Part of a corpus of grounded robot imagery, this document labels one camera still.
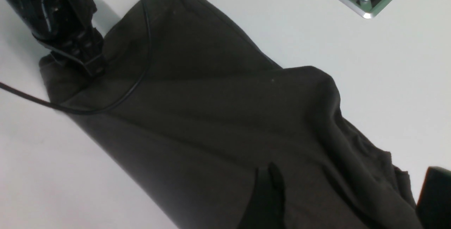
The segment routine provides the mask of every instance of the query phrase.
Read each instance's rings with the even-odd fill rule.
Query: wrinkled fabric
[[[115,110],[70,116],[181,229],[235,229],[255,168],[285,182],[287,229],[420,229],[409,176],[340,112],[333,79],[282,69],[206,0],[146,0],[152,68]],[[44,57],[52,102],[99,109],[145,66],[140,4],[106,35],[106,74]]]

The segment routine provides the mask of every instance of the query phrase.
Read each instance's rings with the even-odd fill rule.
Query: black fabric piece
[[[285,229],[285,184],[276,165],[259,168],[248,207],[238,229]]]
[[[451,228],[451,171],[440,167],[427,170],[417,214],[424,229]]]
[[[137,181],[180,229],[238,228],[255,168],[285,182],[287,229],[420,229],[407,173],[340,112],[333,79],[281,69],[206,0],[147,0],[153,67],[112,112],[71,118]],[[52,102],[108,105],[146,60],[139,5],[105,38],[95,81],[42,59]]]

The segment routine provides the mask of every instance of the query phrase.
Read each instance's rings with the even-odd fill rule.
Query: black object
[[[146,4],[145,80],[112,111],[70,117],[178,228],[238,228],[255,168],[274,163],[286,229],[422,229],[408,174],[342,117],[329,75],[280,68],[206,0]],[[89,110],[123,94],[148,54],[144,26],[138,4],[105,36],[110,68],[94,83],[42,59],[51,101]]]
[[[440,167],[427,170],[417,214],[424,229],[451,228],[451,171]]]
[[[7,0],[36,40],[61,65],[79,64],[89,76],[103,73],[103,38],[92,27],[93,0]]]
[[[285,229],[285,184],[275,164],[259,168],[255,186],[238,229]]]
[[[58,105],[58,104],[50,103],[50,102],[44,101],[42,99],[38,99],[38,98],[33,97],[33,96],[29,95],[29,94],[26,94],[26,93],[21,92],[21,91],[19,91],[17,89],[14,89],[14,88],[12,88],[10,86],[7,86],[7,85],[5,85],[4,83],[1,83],[1,82],[0,82],[0,89],[8,91],[8,92],[10,92],[10,93],[12,93],[14,95],[17,95],[19,97],[27,99],[27,100],[29,100],[31,102],[40,104],[42,106],[49,107],[51,109],[59,110],[59,111],[62,111],[62,112],[74,114],[74,115],[94,115],[94,114],[96,115],[96,114],[99,114],[99,113],[107,112],[107,111],[112,110],[115,107],[119,106],[127,98],[129,98],[131,96],[131,94],[135,91],[135,89],[140,85],[142,80],[147,75],[147,73],[148,73],[148,71],[150,69],[150,65],[151,65],[151,48],[152,48],[152,45],[151,45],[151,30],[150,30],[149,11],[148,11],[147,5],[145,4],[145,1],[142,0],[141,3],[142,3],[142,9],[143,9],[144,20],[145,20],[145,25],[146,25],[146,31],[147,31],[147,35],[148,35],[148,46],[149,46],[148,55],[147,55],[147,59],[148,60],[146,62],[145,68],[141,72],[141,75],[137,79],[137,81],[131,86],[131,88],[127,92],[125,92],[119,99],[117,99],[115,102],[111,103],[109,106],[103,107],[100,110],[76,110],[76,109],[72,109],[72,108],[69,108],[69,107],[64,107],[64,106],[61,106],[61,105]],[[58,59],[59,59],[59,57],[61,57],[61,55],[59,55],[58,53],[55,53],[55,52],[52,52],[51,55],[56,60],[56,62],[59,62]],[[101,57],[103,59],[103,53],[98,55],[92,61],[97,61],[98,57]]]

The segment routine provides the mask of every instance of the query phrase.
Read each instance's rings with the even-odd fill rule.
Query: dark gray cloth
[[[421,228],[408,174],[342,117],[329,75],[281,69],[206,0],[146,1],[146,80],[111,112],[71,117],[177,226],[237,228],[255,168],[274,163],[287,229]],[[136,5],[106,36],[106,75],[90,81],[45,57],[42,77],[53,102],[102,108],[134,83],[146,53]]]

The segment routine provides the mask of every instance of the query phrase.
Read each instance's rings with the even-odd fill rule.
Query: white table
[[[138,0],[95,0],[108,31]],[[343,115],[411,175],[451,168],[451,5],[393,0],[364,20],[338,0],[209,0],[283,67],[316,66]],[[48,51],[0,0],[0,79],[47,98]],[[0,228],[174,229],[150,198],[66,116],[0,92]]]

